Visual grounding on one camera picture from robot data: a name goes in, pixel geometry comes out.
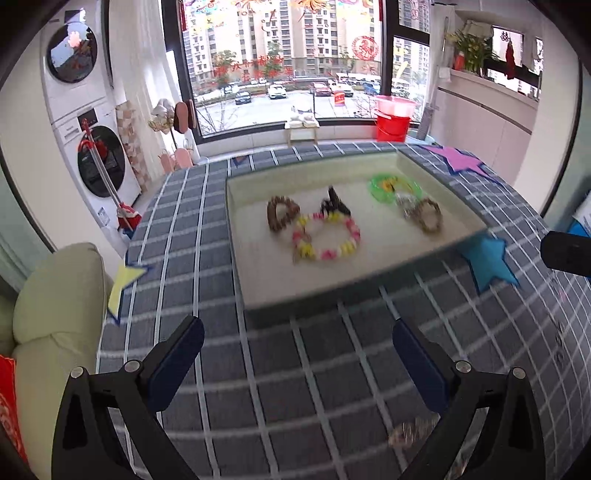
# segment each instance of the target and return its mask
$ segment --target washing machine door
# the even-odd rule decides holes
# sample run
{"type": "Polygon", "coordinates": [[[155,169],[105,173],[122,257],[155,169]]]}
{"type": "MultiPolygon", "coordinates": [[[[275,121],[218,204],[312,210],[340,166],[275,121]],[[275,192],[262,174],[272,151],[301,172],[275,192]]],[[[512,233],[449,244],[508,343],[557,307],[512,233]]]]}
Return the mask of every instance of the washing machine door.
{"type": "MultiPolygon", "coordinates": [[[[119,137],[109,127],[95,125],[91,129],[96,148],[116,190],[119,190],[125,176],[125,153],[119,137]]],[[[78,152],[78,171],[87,189],[97,197],[107,198],[109,191],[100,177],[99,170],[92,160],[90,150],[84,147],[78,152]]]]}
{"type": "Polygon", "coordinates": [[[92,72],[97,51],[96,37],[90,27],[80,22],[63,25],[47,45],[49,71],[61,82],[81,82],[92,72]]]}

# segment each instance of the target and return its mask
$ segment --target parking lot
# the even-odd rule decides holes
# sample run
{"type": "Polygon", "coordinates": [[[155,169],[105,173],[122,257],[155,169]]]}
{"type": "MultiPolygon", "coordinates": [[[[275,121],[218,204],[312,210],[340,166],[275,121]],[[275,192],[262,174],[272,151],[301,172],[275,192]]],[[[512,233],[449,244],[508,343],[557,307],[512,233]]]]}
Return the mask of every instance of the parking lot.
{"type": "MultiPolygon", "coordinates": [[[[335,106],[334,97],[317,97],[314,111],[316,118],[370,116],[375,101],[372,97],[355,92],[345,98],[344,106],[335,106]]],[[[302,90],[287,92],[287,98],[271,100],[267,95],[253,96],[251,103],[236,105],[234,100],[225,100],[197,108],[197,116],[205,134],[232,128],[251,127],[272,122],[285,122],[292,113],[291,107],[312,108],[311,93],[302,90]]]]}

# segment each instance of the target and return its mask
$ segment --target beige tray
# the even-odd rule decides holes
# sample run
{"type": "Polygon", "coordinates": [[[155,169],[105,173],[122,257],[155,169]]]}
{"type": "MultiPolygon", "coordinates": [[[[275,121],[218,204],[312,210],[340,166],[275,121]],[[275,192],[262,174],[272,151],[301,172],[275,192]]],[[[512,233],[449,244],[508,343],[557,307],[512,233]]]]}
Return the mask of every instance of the beige tray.
{"type": "MultiPolygon", "coordinates": [[[[401,153],[361,154],[302,162],[229,178],[226,196],[233,254],[244,308],[304,299],[392,270],[484,229],[484,221],[450,189],[401,153]],[[402,174],[416,181],[441,207],[443,229],[426,235],[406,220],[396,204],[377,202],[368,190],[376,174],[402,174]],[[333,185],[361,229],[361,243],[350,257],[294,262],[291,226],[276,235],[267,225],[267,202],[289,196],[303,213],[316,212],[333,185]]],[[[344,226],[313,225],[318,248],[347,238],[344,226]]]]}

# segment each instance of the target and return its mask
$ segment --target black hair clip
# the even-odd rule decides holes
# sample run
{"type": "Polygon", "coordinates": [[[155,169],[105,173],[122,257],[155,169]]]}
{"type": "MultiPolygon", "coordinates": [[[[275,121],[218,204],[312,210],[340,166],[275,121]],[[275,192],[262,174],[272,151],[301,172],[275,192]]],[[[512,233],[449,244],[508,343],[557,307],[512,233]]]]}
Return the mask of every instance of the black hair clip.
{"type": "Polygon", "coordinates": [[[329,198],[322,200],[320,211],[322,213],[330,213],[335,212],[337,210],[343,215],[346,215],[347,217],[351,216],[351,210],[349,210],[347,206],[340,201],[340,198],[336,194],[335,189],[332,186],[330,186],[329,198]]]}

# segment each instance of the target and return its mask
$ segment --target circular red sticker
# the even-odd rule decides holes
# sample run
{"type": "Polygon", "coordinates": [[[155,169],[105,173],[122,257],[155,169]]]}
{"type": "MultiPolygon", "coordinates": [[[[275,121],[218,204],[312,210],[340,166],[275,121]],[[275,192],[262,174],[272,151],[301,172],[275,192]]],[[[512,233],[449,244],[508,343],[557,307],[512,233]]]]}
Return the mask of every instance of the circular red sticker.
{"type": "Polygon", "coordinates": [[[353,40],[353,55],[359,60],[373,60],[379,53],[378,44],[371,37],[362,35],[353,40]]]}

